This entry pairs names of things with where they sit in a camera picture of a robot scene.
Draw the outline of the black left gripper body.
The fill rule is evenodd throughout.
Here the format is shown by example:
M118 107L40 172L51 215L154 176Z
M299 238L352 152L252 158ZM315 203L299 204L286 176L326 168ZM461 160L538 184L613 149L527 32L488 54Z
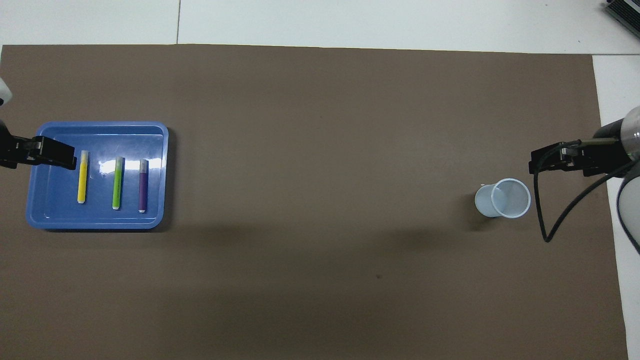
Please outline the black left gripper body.
M35 160L30 155L32 145L32 139L12 135L0 120L0 166L13 170L18 164L34 166Z

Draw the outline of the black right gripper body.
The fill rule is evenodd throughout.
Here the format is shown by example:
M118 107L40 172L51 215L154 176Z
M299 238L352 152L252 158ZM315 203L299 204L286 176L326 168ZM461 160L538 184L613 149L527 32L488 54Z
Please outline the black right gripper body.
M590 165L584 177L610 174L637 159L637 120L620 119L599 128L591 138L581 139L583 155Z

